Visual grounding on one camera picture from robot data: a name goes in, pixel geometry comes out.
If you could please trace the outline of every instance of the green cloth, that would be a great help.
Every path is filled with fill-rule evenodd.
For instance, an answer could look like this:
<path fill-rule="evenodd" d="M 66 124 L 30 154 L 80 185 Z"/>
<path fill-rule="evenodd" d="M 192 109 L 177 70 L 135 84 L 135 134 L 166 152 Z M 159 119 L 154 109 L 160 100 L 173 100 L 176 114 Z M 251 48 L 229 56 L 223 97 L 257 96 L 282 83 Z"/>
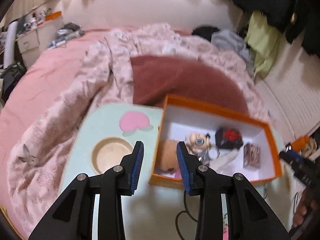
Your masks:
<path fill-rule="evenodd" d="M 256 52 L 255 72 L 266 76 L 276 59 L 281 33 L 268 25 L 267 17 L 261 12 L 253 12 L 245 42 Z"/>

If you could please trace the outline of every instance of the round beige tray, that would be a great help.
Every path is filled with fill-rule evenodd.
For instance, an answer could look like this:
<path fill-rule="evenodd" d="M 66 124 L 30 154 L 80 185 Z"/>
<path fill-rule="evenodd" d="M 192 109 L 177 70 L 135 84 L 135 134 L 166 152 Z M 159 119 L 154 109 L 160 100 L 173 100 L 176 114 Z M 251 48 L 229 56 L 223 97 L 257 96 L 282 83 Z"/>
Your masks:
<path fill-rule="evenodd" d="M 132 153 L 133 146 L 120 137 L 108 137 L 99 141 L 91 153 L 91 165 L 95 173 L 102 174 L 119 165 L 122 157 Z"/>

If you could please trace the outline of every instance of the open box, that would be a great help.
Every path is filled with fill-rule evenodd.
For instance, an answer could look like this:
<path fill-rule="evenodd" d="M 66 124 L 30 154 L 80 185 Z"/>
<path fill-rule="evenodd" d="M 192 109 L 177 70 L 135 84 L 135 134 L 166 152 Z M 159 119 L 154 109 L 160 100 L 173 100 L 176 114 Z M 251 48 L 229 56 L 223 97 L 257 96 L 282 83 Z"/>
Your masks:
<path fill-rule="evenodd" d="M 164 187 L 183 188 L 181 179 L 173 178 L 170 174 L 157 168 L 161 140 L 184 141 L 190 133 L 209 133 L 211 143 L 215 144 L 214 135 L 220 127 L 239 130 L 244 145 L 254 143 L 259 145 L 261 150 L 260 169 L 253 170 L 243 167 L 244 147 L 241 147 L 236 159 L 228 164 L 228 174 L 225 175 L 232 176 L 237 172 L 242 173 L 254 185 L 266 183 L 282 175 L 276 143 L 267 123 L 217 105 L 167 95 L 149 183 Z"/>

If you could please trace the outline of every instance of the orange plush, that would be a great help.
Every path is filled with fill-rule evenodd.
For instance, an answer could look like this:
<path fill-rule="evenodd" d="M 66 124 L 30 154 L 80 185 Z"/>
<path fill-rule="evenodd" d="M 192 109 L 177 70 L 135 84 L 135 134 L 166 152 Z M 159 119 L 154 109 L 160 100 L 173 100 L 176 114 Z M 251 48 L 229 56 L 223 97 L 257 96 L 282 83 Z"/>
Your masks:
<path fill-rule="evenodd" d="M 164 140 L 159 142 L 156 165 L 163 171 L 176 171 L 179 168 L 177 160 L 178 141 Z"/>

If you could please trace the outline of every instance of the silver screw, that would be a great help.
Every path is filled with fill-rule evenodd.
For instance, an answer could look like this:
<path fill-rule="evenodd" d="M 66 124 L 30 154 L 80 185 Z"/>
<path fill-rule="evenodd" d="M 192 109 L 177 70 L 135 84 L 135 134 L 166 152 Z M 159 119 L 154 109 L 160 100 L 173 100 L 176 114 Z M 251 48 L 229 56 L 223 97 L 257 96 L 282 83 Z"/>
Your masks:
<path fill-rule="evenodd" d="M 242 175 L 241 173 L 237 173 L 237 174 L 235 175 L 235 178 L 236 178 L 237 180 L 243 180 L 243 175 Z"/>
<path fill-rule="evenodd" d="M 119 172 L 119 171 L 122 171 L 122 166 L 120 166 L 120 165 L 117 165 L 117 166 L 114 166 L 113 167 L 113 170 L 115 171 L 115 172 Z"/>
<path fill-rule="evenodd" d="M 208 167 L 205 166 L 205 165 L 200 165 L 200 166 L 198 167 L 198 169 L 199 169 L 199 171 L 207 171 L 207 170 L 208 170 Z"/>
<path fill-rule="evenodd" d="M 77 176 L 78 180 L 84 180 L 87 177 L 87 175 L 85 175 L 84 173 L 81 173 Z"/>

